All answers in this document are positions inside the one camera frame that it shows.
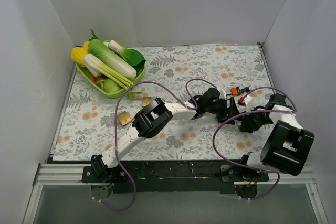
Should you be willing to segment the long shackle brass padlock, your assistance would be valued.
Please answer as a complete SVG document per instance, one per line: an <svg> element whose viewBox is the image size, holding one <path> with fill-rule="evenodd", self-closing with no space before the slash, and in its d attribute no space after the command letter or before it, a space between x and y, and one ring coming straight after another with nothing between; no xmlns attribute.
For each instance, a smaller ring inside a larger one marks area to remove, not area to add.
<svg viewBox="0 0 336 224"><path fill-rule="evenodd" d="M130 92L128 94L128 97L131 100L141 100L143 107L147 106L152 102L152 98L147 93L143 92Z"/></svg>

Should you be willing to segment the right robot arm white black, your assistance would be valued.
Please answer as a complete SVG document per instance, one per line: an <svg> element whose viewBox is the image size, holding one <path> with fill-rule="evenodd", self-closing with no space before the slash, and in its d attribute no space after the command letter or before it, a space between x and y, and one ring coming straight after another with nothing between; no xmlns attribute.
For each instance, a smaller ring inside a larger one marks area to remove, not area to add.
<svg viewBox="0 0 336 224"><path fill-rule="evenodd" d="M256 106L251 114L238 119L242 132L253 133L270 124L274 128L261 151L243 155L241 165L227 169L224 176L248 181L260 177L257 169L278 170L292 176L301 173L314 134L299 125L291 113L293 107L287 105L285 99L282 94L273 94L265 106Z"/></svg>

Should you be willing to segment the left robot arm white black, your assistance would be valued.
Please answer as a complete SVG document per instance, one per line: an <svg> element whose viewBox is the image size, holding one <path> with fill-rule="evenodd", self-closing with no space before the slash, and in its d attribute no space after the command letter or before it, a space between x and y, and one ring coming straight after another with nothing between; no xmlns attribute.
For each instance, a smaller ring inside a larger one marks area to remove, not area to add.
<svg viewBox="0 0 336 224"><path fill-rule="evenodd" d="M119 165L122 157L141 141L157 136L169 121L196 120L205 113L216 115L218 123L223 123L238 115L239 110L233 97L221 98L220 92L215 88L209 88L204 94L191 97L184 104L154 99L135 115L131 126L121 138L117 138L114 147L100 155L92 156L92 175L100 182L108 181L113 176L112 169Z"/></svg>

